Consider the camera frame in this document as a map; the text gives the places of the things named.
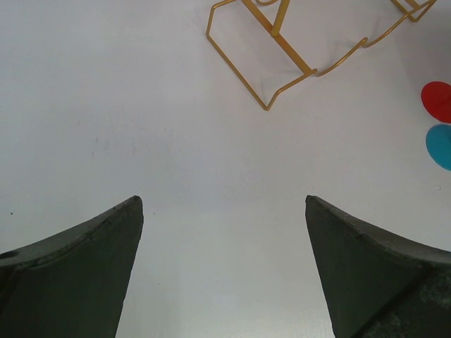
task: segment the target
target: white tabletop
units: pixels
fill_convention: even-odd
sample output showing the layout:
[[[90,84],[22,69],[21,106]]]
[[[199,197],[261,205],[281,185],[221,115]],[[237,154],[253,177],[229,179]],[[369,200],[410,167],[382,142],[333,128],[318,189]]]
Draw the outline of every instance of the white tabletop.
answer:
[[[451,174],[426,151],[437,121],[420,100],[427,82],[451,82],[451,5],[268,113],[207,42],[213,4],[2,3],[0,251],[137,194],[144,232],[118,338],[332,337],[306,195],[451,250]],[[399,17],[389,0],[292,1],[282,33],[324,69]],[[266,98],[298,75],[240,2],[214,25]]]

